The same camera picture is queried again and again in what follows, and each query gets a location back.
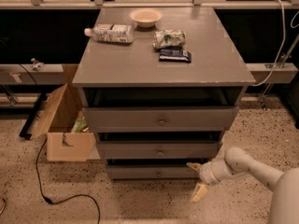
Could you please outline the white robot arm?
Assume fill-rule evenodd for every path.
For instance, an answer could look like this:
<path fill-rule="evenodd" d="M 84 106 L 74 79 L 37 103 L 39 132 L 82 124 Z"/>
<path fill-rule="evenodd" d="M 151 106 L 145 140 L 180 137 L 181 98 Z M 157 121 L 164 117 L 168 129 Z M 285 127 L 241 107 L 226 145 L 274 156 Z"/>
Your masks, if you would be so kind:
<path fill-rule="evenodd" d="M 282 172 L 253 159 L 239 147 L 229 148 L 222 159 L 205 164 L 187 162 L 199 176 L 191 200 L 200 201 L 222 180 L 254 177 L 272 191 L 268 224 L 299 224 L 299 168 Z"/>

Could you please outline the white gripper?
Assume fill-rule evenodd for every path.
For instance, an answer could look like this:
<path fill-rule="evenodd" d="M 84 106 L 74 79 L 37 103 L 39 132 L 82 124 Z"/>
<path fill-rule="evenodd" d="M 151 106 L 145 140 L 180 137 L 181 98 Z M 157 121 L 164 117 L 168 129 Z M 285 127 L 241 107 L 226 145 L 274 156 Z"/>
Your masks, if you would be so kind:
<path fill-rule="evenodd" d="M 209 191 L 209 186 L 215 186 L 224 179 L 232 176 L 232 169 L 225 160 L 209 161 L 202 166 L 197 162 L 187 162 L 186 165 L 199 172 L 200 180 L 204 183 L 195 185 L 191 201 L 199 202 Z"/>

